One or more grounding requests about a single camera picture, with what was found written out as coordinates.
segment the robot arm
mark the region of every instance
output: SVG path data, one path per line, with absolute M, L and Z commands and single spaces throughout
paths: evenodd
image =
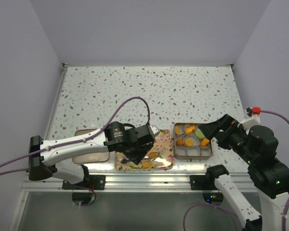
M 87 167 L 74 164 L 71 158 L 89 153 L 118 151 L 124 153 L 135 164 L 139 164 L 152 149 L 159 132 L 153 125 L 135 128 L 130 124 L 112 122 L 103 132 L 98 129 L 62 140 L 48 141 L 39 136 L 32 137 L 29 151 L 45 151 L 29 158 L 29 179 L 44 180 L 55 177 L 71 184 L 88 181 Z
M 275 158 L 278 140 L 269 128 L 260 126 L 259 113 L 258 108 L 248 109 L 250 118 L 241 123 L 226 114 L 215 122 L 199 125 L 199 129 L 207 139 L 215 137 L 218 146 L 232 149 L 249 165 L 248 174 L 258 189 L 262 216 L 243 199 L 224 166 L 208 168 L 206 180 L 225 195 L 244 231 L 281 230 L 282 212 L 289 198 L 289 169 Z

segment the black clamp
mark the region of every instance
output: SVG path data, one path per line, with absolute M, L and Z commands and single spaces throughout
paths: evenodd
M 214 185 L 214 181 L 224 174 L 229 175 L 225 166 L 216 165 L 207 168 L 205 175 L 191 175 L 189 176 L 191 190 L 218 190 Z
M 252 109 L 250 107 L 246 108 L 246 113 L 248 116 L 252 116 Z
M 41 136 L 33 136 L 30 139 L 29 153 L 40 150 L 40 146 L 43 144 Z M 57 172 L 55 165 L 45 166 L 43 156 L 39 154 L 29 156 L 29 180 L 38 181 L 45 180 L 53 176 L 53 173 Z
M 257 220 L 246 220 L 245 227 L 242 231 L 261 231 L 262 230 L 262 217 Z
M 90 184 L 92 185 L 93 190 L 104 190 L 105 183 L 106 183 L 106 176 L 105 175 L 89 175 Z M 65 181 L 63 181 L 62 189 L 64 190 L 81 190 L 77 188 L 76 186 L 81 186 L 85 188 L 89 188 L 89 185 L 85 182 L 80 182 L 76 185 L 68 184 Z

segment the terrazzo surface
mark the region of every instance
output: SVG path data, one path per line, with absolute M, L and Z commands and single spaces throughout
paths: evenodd
M 132 96 L 141 96 L 148 102 L 150 124 L 161 129 L 173 130 L 177 122 L 208 123 L 225 113 L 238 121 L 244 119 L 230 67 L 69 67 L 50 139 L 74 136 L 79 129 L 101 128 L 117 107 Z M 115 121 L 145 124 L 145 104 L 140 100 L 127 103 Z M 203 173 L 217 164 L 225 165 L 229 172 L 247 172 L 247 164 L 237 154 L 220 149 L 215 140 L 212 148 L 214 156 L 209 160 L 175 159 L 167 172 Z M 90 172 L 116 173 L 114 164 L 114 154 L 110 154 L 107 162 L 86 165 Z

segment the metal frame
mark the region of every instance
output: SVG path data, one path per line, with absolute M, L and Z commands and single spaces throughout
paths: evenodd
M 52 128 L 52 123 L 56 108 L 59 102 L 60 93 L 66 77 L 67 64 L 63 65 L 61 80 L 58 92 L 53 104 L 52 112 L 46 127 L 44 138 L 48 139 Z M 101 192 L 129 192 L 129 193 L 198 193 L 199 191 L 191 190 L 190 175 L 198 175 L 197 173 L 94 173 L 95 175 L 106 175 L 105 189 Z M 257 192 L 253 182 L 247 173 L 230 174 L 233 182 L 243 193 Z M 26 174 L 18 201 L 16 204 L 13 219 L 10 224 L 9 231 L 17 231 L 21 222 L 21 218 L 26 206 L 29 192 L 72 192 L 72 190 L 62 189 L 62 180 L 50 178 L 45 181 L 29 181 Z
M 191 190 L 190 174 L 165 173 L 108 173 L 106 175 L 105 189 L 101 192 L 125 193 L 197 193 Z M 234 183 L 241 192 L 257 192 L 248 174 L 231 174 Z M 49 178 L 45 181 L 29 181 L 25 178 L 23 190 L 26 192 L 71 192 L 62 190 L 62 180 Z
M 49 137 L 49 134 L 50 134 L 50 131 L 51 131 L 54 115 L 55 115 L 55 112 L 56 112 L 56 109 L 57 109 L 57 105 L 58 105 L 58 102 L 59 102 L 59 98 L 60 98 L 60 92 L 62 90 L 62 87 L 63 87 L 63 84 L 64 84 L 64 80 L 65 80 L 65 77 L 66 77 L 66 72 L 67 72 L 67 65 L 63 64 L 63 69 L 62 69 L 62 73 L 61 73 L 61 78 L 60 78 L 57 94 L 56 94 L 56 97 L 55 97 L 55 100 L 54 100 L 54 103 L 53 103 L 51 114 L 50 114 L 50 117 L 49 117 L 49 120 L 48 120 L 48 123 L 47 123 L 45 134 L 44 134 L 44 137 L 46 139 Z M 28 194 L 29 194 L 29 191 L 25 190 L 22 187 L 21 191 L 19 193 L 19 196 L 18 196 L 17 203 L 16 203 L 14 215 L 13 215 L 12 221 L 10 223 L 9 231 L 17 231 L 18 230 L 19 225 L 20 225 L 20 221 L 21 221 L 21 218 L 23 216 L 23 212 L 24 212 L 24 209 L 25 209 L 25 206 L 26 206 L 26 202 L 27 202 L 27 199 L 28 199 Z

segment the tray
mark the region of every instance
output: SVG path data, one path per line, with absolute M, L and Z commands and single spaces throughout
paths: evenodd
M 115 168 L 124 171 L 171 169 L 173 166 L 171 132 L 169 130 L 160 131 L 159 135 L 155 139 L 153 148 L 148 152 L 139 165 L 136 165 L 133 162 L 122 163 L 122 161 L 125 160 L 126 156 L 123 153 L 116 152 Z
M 199 146 L 201 140 L 199 140 L 195 135 L 195 132 L 198 130 L 198 128 L 197 128 L 198 125 L 200 125 L 200 123 L 176 123 L 176 124 L 174 124 L 174 127 L 173 127 L 173 137 L 174 137 L 174 139 L 173 139 L 173 153 L 174 153 L 174 157 L 176 159 L 179 159 L 179 160 L 190 160 L 190 159 L 208 160 L 211 156 L 213 156 L 211 141 L 205 147 Z M 175 127 L 176 126 L 179 127 L 179 131 L 180 131 L 179 135 L 175 134 Z M 186 134 L 185 130 L 191 126 L 196 126 L 196 130 L 190 134 Z M 188 138 L 193 140 L 193 146 L 192 147 L 187 147 L 186 145 L 183 145 L 183 146 L 176 145 L 177 139 L 182 139 L 184 141 L 185 139 L 188 139 Z

